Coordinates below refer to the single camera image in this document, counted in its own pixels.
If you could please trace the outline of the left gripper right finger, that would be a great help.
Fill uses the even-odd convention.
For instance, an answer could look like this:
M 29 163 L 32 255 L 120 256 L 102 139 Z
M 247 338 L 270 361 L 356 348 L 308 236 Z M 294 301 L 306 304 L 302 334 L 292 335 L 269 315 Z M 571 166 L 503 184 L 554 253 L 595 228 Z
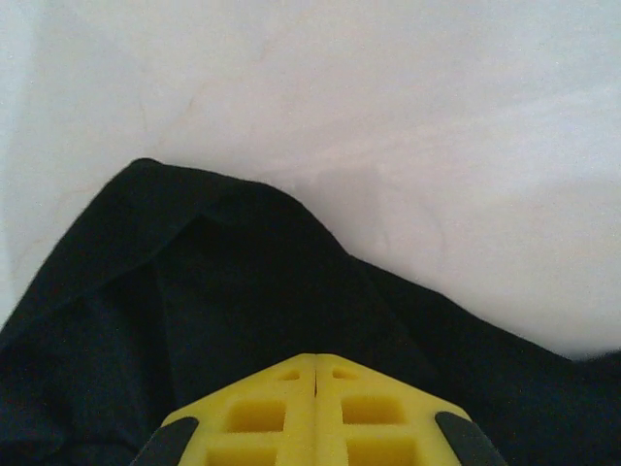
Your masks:
M 460 407 L 332 354 L 316 365 L 317 466 L 506 466 Z

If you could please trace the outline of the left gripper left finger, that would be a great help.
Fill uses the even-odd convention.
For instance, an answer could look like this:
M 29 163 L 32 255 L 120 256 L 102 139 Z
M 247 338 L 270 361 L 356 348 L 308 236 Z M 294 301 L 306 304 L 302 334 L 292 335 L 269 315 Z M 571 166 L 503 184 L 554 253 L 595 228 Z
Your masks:
M 129 466 L 312 466 L 315 357 L 301 354 L 167 415 Z

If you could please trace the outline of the black floral print t-shirt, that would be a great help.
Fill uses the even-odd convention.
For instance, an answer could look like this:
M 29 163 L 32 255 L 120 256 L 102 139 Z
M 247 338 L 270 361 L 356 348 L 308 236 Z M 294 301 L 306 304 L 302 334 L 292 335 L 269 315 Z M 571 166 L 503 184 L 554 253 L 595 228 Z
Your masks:
M 128 466 L 168 413 L 302 352 L 457 404 L 510 466 L 621 466 L 621 350 L 571 361 L 350 255 L 275 188 L 150 159 L 0 331 L 0 466 Z

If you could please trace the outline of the white table cover sheet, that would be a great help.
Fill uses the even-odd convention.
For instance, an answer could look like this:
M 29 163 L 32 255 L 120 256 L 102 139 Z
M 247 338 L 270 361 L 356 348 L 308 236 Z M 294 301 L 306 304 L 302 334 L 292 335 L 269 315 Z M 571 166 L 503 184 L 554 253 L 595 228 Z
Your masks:
M 0 327 L 140 157 L 276 186 L 550 350 L 621 350 L 621 0 L 0 0 Z

